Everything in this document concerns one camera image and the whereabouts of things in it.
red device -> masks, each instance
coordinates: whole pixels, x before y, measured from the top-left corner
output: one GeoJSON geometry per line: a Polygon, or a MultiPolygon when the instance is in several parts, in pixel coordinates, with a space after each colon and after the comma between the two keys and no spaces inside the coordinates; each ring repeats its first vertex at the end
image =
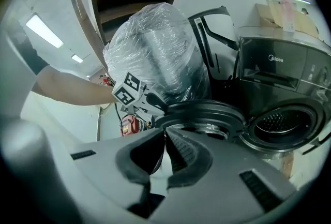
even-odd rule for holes
{"type": "Polygon", "coordinates": [[[128,136],[139,132],[139,121],[132,115],[127,115],[122,119],[121,137],[128,136]]]}

cardboard box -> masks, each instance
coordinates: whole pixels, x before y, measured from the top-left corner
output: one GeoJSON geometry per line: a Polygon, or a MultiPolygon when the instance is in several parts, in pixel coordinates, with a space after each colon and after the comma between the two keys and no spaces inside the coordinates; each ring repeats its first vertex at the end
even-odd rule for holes
{"type": "MultiPolygon", "coordinates": [[[[269,0],[267,0],[267,3],[268,5],[256,4],[260,16],[260,26],[283,27],[281,5],[278,2],[272,2],[269,0]]],[[[312,20],[308,16],[295,10],[294,26],[296,31],[319,38],[316,26],[312,20]]]]}

washing machine drum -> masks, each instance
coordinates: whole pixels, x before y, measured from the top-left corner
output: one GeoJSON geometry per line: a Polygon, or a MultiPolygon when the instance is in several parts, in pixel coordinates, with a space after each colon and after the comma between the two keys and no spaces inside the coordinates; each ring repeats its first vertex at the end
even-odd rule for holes
{"type": "Polygon", "coordinates": [[[212,100],[172,104],[165,116],[155,119],[155,127],[183,129],[229,141],[237,139],[245,125],[245,117],[238,108],[212,100]]]}
{"type": "Polygon", "coordinates": [[[240,138],[255,150],[289,152],[316,136],[316,112],[304,105],[282,106],[255,118],[240,138]]]}

midea logo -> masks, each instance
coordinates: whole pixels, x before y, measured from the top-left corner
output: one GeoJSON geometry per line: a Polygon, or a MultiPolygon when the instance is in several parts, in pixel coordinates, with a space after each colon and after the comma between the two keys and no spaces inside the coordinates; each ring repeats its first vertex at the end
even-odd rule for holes
{"type": "Polygon", "coordinates": [[[274,57],[273,55],[269,55],[269,60],[270,61],[283,62],[283,59],[282,58],[274,57]]]}

cable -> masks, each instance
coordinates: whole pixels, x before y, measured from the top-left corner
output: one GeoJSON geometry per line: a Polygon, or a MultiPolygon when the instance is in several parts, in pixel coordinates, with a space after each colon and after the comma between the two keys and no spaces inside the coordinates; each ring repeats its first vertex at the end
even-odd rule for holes
{"type": "Polygon", "coordinates": [[[119,128],[121,129],[122,136],[124,136],[124,135],[123,135],[123,128],[122,128],[122,119],[121,119],[120,116],[119,116],[119,113],[118,113],[118,110],[117,110],[117,104],[116,104],[116,102],[115,102],[115,110],[116,110],[116,114],[117,114],[117,117],[118,117],[118,120],[119,120],[119,128]]]}

